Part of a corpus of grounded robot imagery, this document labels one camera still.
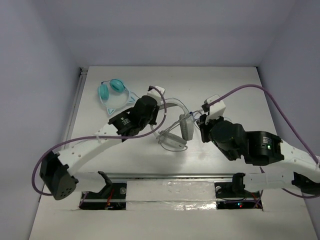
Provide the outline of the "white over-ear headphones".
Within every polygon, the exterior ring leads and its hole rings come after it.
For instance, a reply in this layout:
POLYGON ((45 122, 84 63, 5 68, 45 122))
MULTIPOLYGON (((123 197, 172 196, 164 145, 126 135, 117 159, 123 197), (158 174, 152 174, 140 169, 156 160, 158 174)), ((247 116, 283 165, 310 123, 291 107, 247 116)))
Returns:
POLYGON ((177 98, 167 98, 166 107, 179 107, 183 114, 177 121, 165 130, 155 131, 153 134, 157 143, 166 151, 183 152, 188 149, 187 142, 193 139, 194 118, 193 113, 177 98))

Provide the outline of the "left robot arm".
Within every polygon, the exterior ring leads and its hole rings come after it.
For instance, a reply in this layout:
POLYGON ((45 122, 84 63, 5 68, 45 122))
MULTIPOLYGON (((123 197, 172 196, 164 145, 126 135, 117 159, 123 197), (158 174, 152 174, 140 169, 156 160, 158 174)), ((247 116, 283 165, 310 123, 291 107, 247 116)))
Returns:
POLYGON ((118 115, 89 138, 79 138, 78 143, 54 153, 47 153, 41 161, 39 175, 57 201, 65 199, 75 191, 78 180, 75 174, 87 162, 105 150, 140 135, 147 125, 155 125, 161 97, 147 94, 138 99, 135 105, 118 115))

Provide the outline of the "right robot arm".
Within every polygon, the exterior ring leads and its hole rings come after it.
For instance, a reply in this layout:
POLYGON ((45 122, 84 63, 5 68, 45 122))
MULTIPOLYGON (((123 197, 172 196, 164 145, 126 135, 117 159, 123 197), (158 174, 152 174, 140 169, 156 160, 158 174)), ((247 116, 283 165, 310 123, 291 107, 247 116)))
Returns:
POLYGON ((209 119, 203 114, 196 124, 202 142, 213 143, 229 161, 243 158, 248 165, 273 166, 284 170, 281 173, 235 173, 229 184, 235 196, 286 188, 299 189, 309 196, 319 196, 320 166, 311 154, 267 131, 245 131, 241 124, 227 121, 222 116, 209 119))

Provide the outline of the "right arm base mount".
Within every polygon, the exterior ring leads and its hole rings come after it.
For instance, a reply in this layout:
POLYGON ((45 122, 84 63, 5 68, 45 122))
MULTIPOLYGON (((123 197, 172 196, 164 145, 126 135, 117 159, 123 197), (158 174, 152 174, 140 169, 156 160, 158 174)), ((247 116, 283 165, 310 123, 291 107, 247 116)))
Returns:
POLYGON ((262 193, 245 190, 244 173, 236 173, 229 182, 215 182, 218 210, 258 209, 263 210, 262 193))

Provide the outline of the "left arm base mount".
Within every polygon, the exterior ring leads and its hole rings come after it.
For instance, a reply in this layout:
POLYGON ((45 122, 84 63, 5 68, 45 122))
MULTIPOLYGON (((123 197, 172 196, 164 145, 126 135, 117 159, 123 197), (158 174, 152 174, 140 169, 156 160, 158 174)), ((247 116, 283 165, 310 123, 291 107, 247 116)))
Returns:
POLYGON ((98 174, 104 179, 104 185, 99 192, 86 191, 81 193, 79 209, 87 211, 122 211, 126 210, 127 183, 112 182, 103 172, 98 174))

